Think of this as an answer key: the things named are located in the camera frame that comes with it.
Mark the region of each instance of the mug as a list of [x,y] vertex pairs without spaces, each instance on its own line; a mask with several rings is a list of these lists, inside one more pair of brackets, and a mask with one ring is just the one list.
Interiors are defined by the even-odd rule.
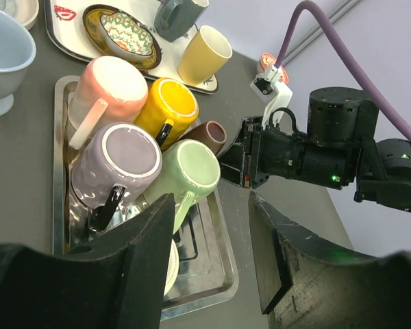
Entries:
[[213,152],[203,143],[186,139],[163,153],[160,175],[142,196],[147,204],[152,204],[165,193],[174,194],[175,234],[189,208],[212,193],[220,177],[221,169]]
[[148,100],[135,125],[155,138],[162,150],[170,147],[197,119],[198,102],[185,85],[160,78],[149,88]]
[[117,206],[133,202],[157,178],[161,168],[160,148],[142,128],[113,123],[100,129],[71,173],[75,195],[94,209],[90,228],[104,230]]
[[227,142],[227,132],[216,121],[207,121],[185,133],[180,140],[195,139],[203,143],[216,155]]
[[204,25],[192,38],[178,65],[179,76],[196,86],[212,77],[233,55],[232,46],[217,29]]
[[35,41],[15,19],[0,10],[0,116],[14,105],[13,93],[36,55]]
[[80,149],[104,125],[133,122],[146,102],[148,87],[142,73],[118,57],[92,60],[82,73],[68,107],[76,132],[70,147]]
[[173,42],[190,30],[207,7],[208,0],[163,0],[155,16],[155,29],[163,39]]

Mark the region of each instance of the red logo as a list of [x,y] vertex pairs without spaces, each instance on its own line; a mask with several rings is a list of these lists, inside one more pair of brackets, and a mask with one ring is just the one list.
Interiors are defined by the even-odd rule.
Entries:
[[61,20],[61,21],[71,21],[76,17],[76,13],[70,9],[60,7],[56,5],[54,7],[54,11],[56,16]]

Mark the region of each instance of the gray countertop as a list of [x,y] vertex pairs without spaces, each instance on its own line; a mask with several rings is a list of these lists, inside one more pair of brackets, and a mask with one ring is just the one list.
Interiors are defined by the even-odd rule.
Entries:
[[[0,242],[23,243],[51,252],[53,87],[65,75],[80,75],[86,63],[62,53],[49,40],[41,4],[31,29],[37,56],[0,117]],[[230,139],[243,117],[260,115],[264,104],[250,89],[256,63],[238,53],[219,71],[215,95],[196,93],[201,121],[219,121]],[[325,188],[273,178],[258,189],[282,213],[345,247],[350,240]],[[248,222],[249,191],[226,182],[219,195],[238,265],[240,283],[228,302],[162,322],[161,328],[268,328],[260,314]]]

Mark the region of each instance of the white tray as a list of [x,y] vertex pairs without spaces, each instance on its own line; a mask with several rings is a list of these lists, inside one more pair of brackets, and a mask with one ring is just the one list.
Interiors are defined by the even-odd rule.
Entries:
[[[146,25],[154,35],[162,49],[162,61],[156,68],[143,72],[145,78],[156,80],[159,77],[170,77],[195,91],[207,94],[218,91],[218,81],[214,75],[197,86],[190,86],[179,77],[177,72],[179,60],[198,29],[194,25],[185,36],[174,42],[161,38],[153,27],[160,0],[45,0],[47,33],[52,42],[63,52],[85,62],[103,55],[87,36],[82,23],[84,10],[95,4],[111,5],[125,11]],[[66,8],[69,14],[58,14],[58,7]]]

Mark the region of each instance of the mug rim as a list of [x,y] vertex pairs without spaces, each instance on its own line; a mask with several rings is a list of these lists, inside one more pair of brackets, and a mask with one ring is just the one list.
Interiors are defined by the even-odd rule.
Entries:
[[[212,125],[212,124],[217,125],[217,126],[221,129],[221,131],[224,133],[224,139],[223,139],[223,141],[218,141],[218,140],[216,140],[216,139],[212,136],[212,134],[210,133],[209,125]],[[209,136],[214,142],[216,142],[216,143],[218,143],[218,144],[225,144],[225,143],[227,142],[227,132],[225,131],[224,127],[223,127],[218,121],[213,121],[213,120],[207,121],[207,123],[206,123],[206,125],[205,125],[205,128],[206,128],[206,130],[207,130],[208,136]]]
[[[210,149],[209,149],[207,146],[205,146],[203,143],[201,143],[201,142],[199,142],[199,141],[196,141],[196,140],[194,140],[194,139],[186,139],[186,140],[182,141],[181,144],[180,144],[180,146],[178,147],[178,150],[177,150],[177,162],[178,162],[178,165],[179,165],[181,168],[182,168],[182,161],[181,161],[182,149],[183,149],[185,146],[189,145],[189,144],[197,144],[197,145],[201,146],[206,152],[208,152],[209,154],[211,154],[211,155],[212,155],[212,158],[215,159],[215,163],[217,164],[218,171],[221,172],[221,168],[220,168],[220,166],[219,166],[218,159],[216,158],[216,156],[214,155],[214,153],[212,152],[212,150],[210,150]],[[214,187],[214,186],[216,186],[216,185],[218,184],[219,180],[221,179],[221,174],[218,174],[217,177],[216,177],[216,179],[213,181],[213,183],[210,183],[210,184],[200,184],[198,181],[196,181],[196,180],[194,180],[193,178],[191,178],[191,176],[190,176],[188,173],[186,173],[185,170],[183,170],[183,174],[184,174],[184,177],[185,177],[190,183],[194,184],[195,186],[201,187],[201,188],[211,188],[211,187]]]
[[[153,168],[151,170],[149,170],[148,172],[142,173],[142,174],[130,173],[130,172],[120,168],[111,159],[111,157],[108,153],[108,150],[107,150],[107,140],[108,140],[109,135],[111,135],[111,133],[114,130],[121,129],[121,128],[130,128],[130,129],[136,130],[137,132],[141,133],[146,139],[148,139],[149,142],[151,142],[151,144],[152,144],[152,146],[155,149],[155,152],[157,154],[157,159],[155,160],[155,164],[154,164]],[[128,177],[132,177],[132,178],[146,178],[146,177],[149,177],[150,175],[153,175],[158,170],[158,168],[160,167],[160,163],[162,162],[162,152],[160,151],[160,148],[158,147],[158,144],[155,142],[153,137],[148,132],[146,132],[144,129],[138,127],[137,125],[133,125],[131,123],[117,123],[117,124],[112,125],[111,127],[109,127],[107,129],[107,131],[103,133],[101,144],[102,144],[103,156],[108,161],[108,163],[114,169],[116,169],[118,172],[120,172],[123,175],[126,175]]]
[[[225,44],[229,47],[229,52],[230,54],[228,56],[224,56],[223,54],[217,52],[206,40],[206,38],[204,38],[204,31],[210,30],[211,32],[216,33],[219,38],[221,38],[223,41],[225,41]],[[210,25],[203,25],[199,28],[198,31],[199,35],[201,36],[201,38],[203,39],[204,43],[207,45],[208,49],[210,49],[211,51],[213,51],[213,53],[215,53],[217,56],[225,58],[225,59],[230,59],[233,56],[233,48],[230,45],[230,42],[228,42],[228,39],[222,34],[220,33],[220,31],[218,31],[217,29],[215,29],[213,26]]]
[[199,3],[199,1],[200,1],[200,0],[192,0],[192,2],[193,2],[195,5],[198,5],[199,7],[203,7],[203,8],[208,7],[209,4],[210,4],[210,2],[209,2],[208,0],[204,0],[204,1],[206,2],[205,5]]
[[2,15],[1,17],[3,17],[4,19],[7,19],[9,21],[12,22],[12,24],[16,24],[18,25],[19,29],[23,30],[23,33],[26,35],[26,37],[29,38],[29,43],[32,46],[32,52],[29,56],[28,59],[26,59],[26,61],[20,65],[11,67],[11,68],[6,68],[6,69],[0,69],[0,73],[11,73],[11,72],[17,72],[20,71],[22,69],[25,69],[26,67],[28,67],[35,59],[36,56],[36,44],[35,44],[35,40],[32,37],[32,35],[29,33],[29,31],[26,30],[26,28],[24,26],[22,26],[14,17],[6,14],[5,12],[2,12],[0,10],[0,15]]
[[[195,109],[190,113],[190,114],[182,114],[179,113],[178,111],[176,111],[175,109],[173,109],[164,99],[163,94],[162,94],[162,86],[163,84],[165,84],[166,82],[175,82],[179,85],[182,86],[182,88],[184,90],[186,90],[188,92],[188,94],[193,98],[193,101],[195,103]],[[182,84],[181,82],[171,79],[169,77],[165,77],[162,80],[160,80],[160,82],[158,83],[158,96],[160,96],[160,99],[162,100],[162,102],[164,103],[165,106],[167,106],[167,108],[169,108],[172,112],[176,113],[177,115],[179,115],[180,117],[184,117],[184,118],[191,118],[194,117],[197,113],[198,113],[198,101],[197,98],[193,95],[193,93],[189,90],[189,88],[187,88],[184,84]]]

